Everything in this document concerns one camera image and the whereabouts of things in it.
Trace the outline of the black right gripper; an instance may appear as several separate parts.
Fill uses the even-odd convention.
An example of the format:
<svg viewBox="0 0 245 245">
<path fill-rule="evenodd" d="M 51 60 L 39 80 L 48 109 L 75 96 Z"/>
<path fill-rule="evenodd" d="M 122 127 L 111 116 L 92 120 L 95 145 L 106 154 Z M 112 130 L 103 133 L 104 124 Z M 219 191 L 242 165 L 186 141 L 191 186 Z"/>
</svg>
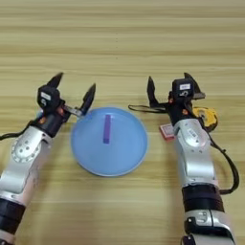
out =
<svg viewBox="0 0 245 245">
<path fill-rule="evenodd" d="M 189 73 L 184 73 L 184 77 L 193 81 L 194 93 L 197 94 L 194 94 L 192 97 L 174 98 L 173 93 L 169 92 L 167 102 L 158 102 L 156 100 L 154 81 L 152 77 L 148 77 L 146 92 L 149 105 L 153 109 L 157 109 L 159 112 L 168 114 L 173 125 L 177 124 L 181 120 L 196 119 L 196 116 L 192 112 L 192 101 L 201 100 L 206 97 L 204 93 L 201 93 L 198 83 Z"/>
</svg>

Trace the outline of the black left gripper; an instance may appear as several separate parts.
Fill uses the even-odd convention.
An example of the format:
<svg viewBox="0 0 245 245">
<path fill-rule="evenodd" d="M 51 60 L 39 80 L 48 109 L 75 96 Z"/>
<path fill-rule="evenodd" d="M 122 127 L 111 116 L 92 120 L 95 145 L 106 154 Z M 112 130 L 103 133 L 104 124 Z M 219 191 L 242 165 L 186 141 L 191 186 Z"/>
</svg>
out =
<svg viewBox="0 0 245 245">
<path fill-rule="evenodd" d="M 58 73 L 53 76 L 47 83 L 48 86 L 57 88 L 63 77 L 62 73 Z M 40 116 L 32 122 L 32 126 L 43 131 L 51 138 L 54 138 L 61 128 L 61 126 L 66 123 L 72 115 L 76 117 L 81 117 L 85 115 L 93 103 L 96 93 L 96 84 L 93 84 L 83 97 L 83 103 L 80 110 L 77 108 L 72 108 L 67 105 L 59 106 L 52 113 L 41 113 Z"/>
</svg>

